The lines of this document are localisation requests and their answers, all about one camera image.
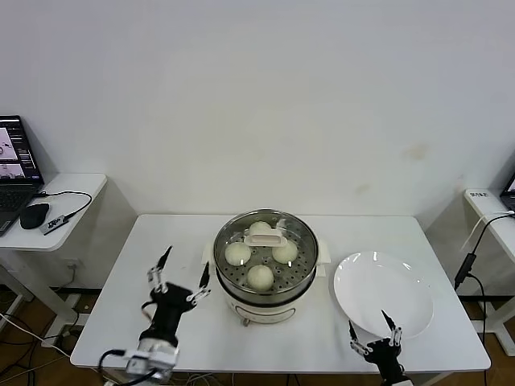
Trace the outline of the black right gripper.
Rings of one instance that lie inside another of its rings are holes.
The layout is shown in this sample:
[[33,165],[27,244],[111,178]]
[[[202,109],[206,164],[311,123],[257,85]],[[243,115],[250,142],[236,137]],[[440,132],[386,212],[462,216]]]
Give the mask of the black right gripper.
[[389,329],[390,337],[383,338],[366,346],[359,342],[352,321],[348,321],[350,346],[358,354],[364,355],[365,360],[377,366],[381,375],[381,385],[399,385],[407,381],[403,366],[398,362],[401,353],[402,328],[384,311],[381,311]]

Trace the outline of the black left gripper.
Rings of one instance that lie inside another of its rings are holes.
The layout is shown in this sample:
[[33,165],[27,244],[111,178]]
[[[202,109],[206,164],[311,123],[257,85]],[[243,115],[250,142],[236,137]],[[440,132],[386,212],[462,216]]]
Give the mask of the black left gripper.
[[163,279],[163,270],[167,263],[173,246],[170,245],[165,253],[158,259],[156,265],[147,272],[150,286],[150,301],[145,302],[141,309],[144,311],[150,305],[156,305],[150,326],[140,334],[140,339],[160,339],[162,341],[177,341],[176,331],[183,313],[195,308],[201,299],[207,297],[211,290],[208,288],[210,280],[210,263],[204,265],[200,278],[199,288],[193,293],[167,282]]

